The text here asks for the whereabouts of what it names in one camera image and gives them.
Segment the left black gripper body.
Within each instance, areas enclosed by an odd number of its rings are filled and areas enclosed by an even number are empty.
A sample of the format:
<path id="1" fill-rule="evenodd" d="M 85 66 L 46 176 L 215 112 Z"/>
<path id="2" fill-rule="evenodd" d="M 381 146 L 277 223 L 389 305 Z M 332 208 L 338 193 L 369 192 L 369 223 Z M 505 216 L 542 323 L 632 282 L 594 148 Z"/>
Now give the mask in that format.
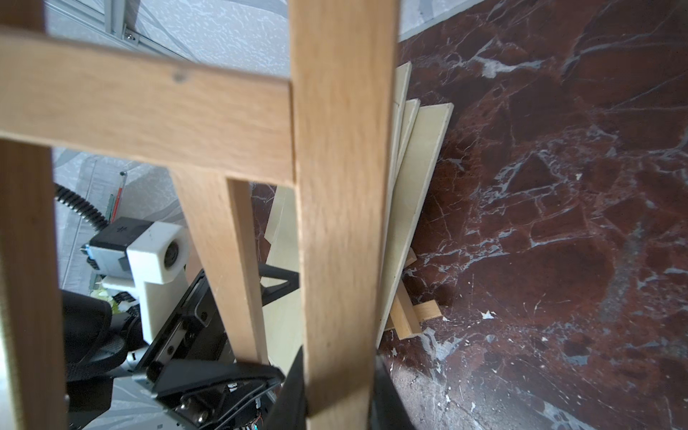
<path id="1" fill-rule="evenodd" d="M 262 429 L 277 367 L 240 363 L 203 272 L 164 322 L 134 368 L 133 379 L 190 429 Z"/>

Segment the wooden easel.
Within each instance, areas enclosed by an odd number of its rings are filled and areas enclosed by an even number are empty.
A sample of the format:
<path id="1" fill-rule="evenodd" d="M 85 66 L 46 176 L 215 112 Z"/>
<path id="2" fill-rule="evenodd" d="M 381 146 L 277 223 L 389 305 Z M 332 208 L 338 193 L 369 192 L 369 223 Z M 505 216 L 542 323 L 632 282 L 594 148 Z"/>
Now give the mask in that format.
<path id="1" fill-rule="evenodd" d="M 415 337 L 421 333 L 420 324 L 442 317 L 439 304 L 435 300 L 412 305 L 408 290 L 401 279 L 402 269 L 417 261 L 411 248 L 407 248 L 401 268 L 393 263 L 383 269 L 380 294 L 380 328 L 378 340 L 386 331 L 396 331 L 401 340 Z"/>
<path id="2" fill-rule="evenodd" d="M 68 425 L 51 151 L 167 167 L 236 357 L 267 360 L 249 186 L 297 197 L 309 429 L 371 429 L 400 7 L 292 1 L 290 78 L 52 39 L 1 5 L 1 426 Z"/>

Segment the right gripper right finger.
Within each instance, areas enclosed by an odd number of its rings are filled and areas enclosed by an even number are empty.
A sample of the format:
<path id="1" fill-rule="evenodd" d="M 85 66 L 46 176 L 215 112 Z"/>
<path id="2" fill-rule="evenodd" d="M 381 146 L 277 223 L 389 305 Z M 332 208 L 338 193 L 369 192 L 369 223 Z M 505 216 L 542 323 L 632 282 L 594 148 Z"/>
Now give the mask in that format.
<path id="1" fill-rule="evenodd" d="M 376 357 L 370 412 L 372 430 L 414 430 L 382 357 Z"/>

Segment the plywood board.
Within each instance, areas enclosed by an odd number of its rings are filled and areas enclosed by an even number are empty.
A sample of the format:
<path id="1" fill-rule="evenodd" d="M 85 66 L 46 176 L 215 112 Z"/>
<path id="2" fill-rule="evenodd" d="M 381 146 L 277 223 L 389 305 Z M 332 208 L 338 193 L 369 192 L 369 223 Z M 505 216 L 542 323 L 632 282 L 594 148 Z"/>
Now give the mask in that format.
<path id="1" fill-rule="evenodd" d="M 452 114 L 451 103 L 419 109 L 410 142 L 401 162 L 392 194 L 385 245 L 377 341 L 383 337 Z"/>
<path id="2" fill-rule="evenodd" d="M 392 167 L 396 168 L 399 150 L 405 150 L 415 124 L 420 102 L 408 100 L 395 106 L 392 126 Z M 295 195 L 288 187 L 278 187 L 264 233 L 271 244 L 266 263 L 277 268 L 297 271 L 298 245 Z M 274 367 L 287 373 L 303 344 L 301 291 L 295 290 L 263 308 L 268 357 Z"/>
<path id="3" fill-rule="evenodd" d="M 407 99 L 412 64 L 407 62 L 396 69 L 392 104 L 392 165 L 396 165 L 401 139 L 401 123 Z"/>

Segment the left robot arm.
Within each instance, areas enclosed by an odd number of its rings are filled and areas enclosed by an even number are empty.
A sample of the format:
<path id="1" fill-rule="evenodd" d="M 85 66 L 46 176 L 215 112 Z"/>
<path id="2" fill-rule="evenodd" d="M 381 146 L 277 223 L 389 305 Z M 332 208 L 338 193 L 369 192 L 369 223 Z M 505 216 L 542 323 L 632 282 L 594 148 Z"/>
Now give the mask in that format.
<path id="1" fill-rule="evenodd" d="M 258 428 L 284 374 L 238 362 L 206 275 L 186 277 L 187 230 L 107 218 L 64 186 L 55 199 L 93 227 L 82 253 L 111 295 L 62 295 L 70 428 L 108 411 L 121 377 L 132 378 L 181 425 Z"/>

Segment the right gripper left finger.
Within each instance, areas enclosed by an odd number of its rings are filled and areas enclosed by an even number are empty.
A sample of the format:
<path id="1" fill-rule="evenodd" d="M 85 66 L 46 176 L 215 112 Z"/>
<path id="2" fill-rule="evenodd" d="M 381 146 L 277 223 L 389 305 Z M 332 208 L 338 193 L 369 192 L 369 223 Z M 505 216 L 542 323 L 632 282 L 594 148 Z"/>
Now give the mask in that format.
<path id="1" fill-rule="evenodd" d="M 264 423 L 264 428 L 267 430 L 306 430 L 306 416 L 304 352 L 303 348 L 300 348 Z"/>

